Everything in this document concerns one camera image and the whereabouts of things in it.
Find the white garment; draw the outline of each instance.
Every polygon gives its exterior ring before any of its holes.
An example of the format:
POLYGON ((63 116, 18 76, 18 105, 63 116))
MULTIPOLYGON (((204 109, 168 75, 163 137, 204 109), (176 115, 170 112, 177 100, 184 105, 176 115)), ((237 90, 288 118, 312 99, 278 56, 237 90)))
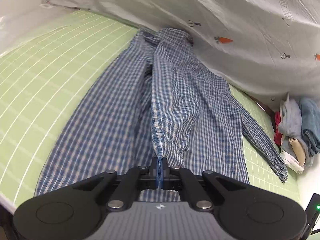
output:
POLYGON ((274 110, 288 91, 320 103, 320 0, 45 1, 184 29, 202 63, 274 110))
POLYGON ((281 155, 281 158, 282 158, 284 164, 288 168, 290 168, 291 170, 295 171, 298 174, 303 173, 304 166, 300 166, 299 162, 294 157, 292 157, 289 153, 282 150, 280 155, 281 155))

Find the orange carrot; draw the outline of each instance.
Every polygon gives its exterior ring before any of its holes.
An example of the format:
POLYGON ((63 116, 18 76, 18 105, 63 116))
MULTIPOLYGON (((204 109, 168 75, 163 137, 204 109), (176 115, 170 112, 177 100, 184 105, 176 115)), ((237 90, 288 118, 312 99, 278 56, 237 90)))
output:
POLYGON ((214 38, 216 41, 217 41, 217 43, 230 43, 230 42, 233 42, 233 40, 231 40, 231 39, 228 39, 228 38, 224 38, 224 37, 215 37, 214 38))

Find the white star logo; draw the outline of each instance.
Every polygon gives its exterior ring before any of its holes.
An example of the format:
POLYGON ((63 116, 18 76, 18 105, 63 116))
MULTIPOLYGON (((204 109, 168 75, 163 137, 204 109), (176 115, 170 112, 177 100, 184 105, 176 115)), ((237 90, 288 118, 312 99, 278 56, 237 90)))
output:
POLYGON ((156 208, 161 210, 161 209, 165 208, 165 206, 162 204, 159 204, 158 206, 156 206, 156 208))

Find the shirt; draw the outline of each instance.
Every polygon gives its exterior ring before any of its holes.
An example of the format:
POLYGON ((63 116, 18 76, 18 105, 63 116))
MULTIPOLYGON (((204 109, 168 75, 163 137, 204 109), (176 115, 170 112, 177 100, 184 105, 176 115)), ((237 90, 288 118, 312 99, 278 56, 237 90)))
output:
MULTIPOLYGON (((287 169, 270 138, 231 95, 228 83, 193 54, 192 37, 166 28, 140 30, 98 78, 60 134, 36 195, 105 170, 125 173, 166 157, 200 175, 212 170, 249 183, 242 134, 282 182, 287 169)), ((146 190, 140 200, 174 201, 146 190)))

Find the shirt sleeve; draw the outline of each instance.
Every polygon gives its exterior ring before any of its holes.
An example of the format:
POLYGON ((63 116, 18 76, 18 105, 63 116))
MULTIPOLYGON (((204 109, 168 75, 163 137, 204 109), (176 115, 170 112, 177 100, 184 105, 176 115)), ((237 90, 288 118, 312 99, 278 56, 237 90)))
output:
POLYGON ((268 162, 271 169, 285 183, 288 178, 288 171, 284 162, 277 152, 273 143, 262 127, 248 113, 248 111, 231 95, 233 105, 240 111, 242 122, 242 134, 260 151, 261 155, 268 162))

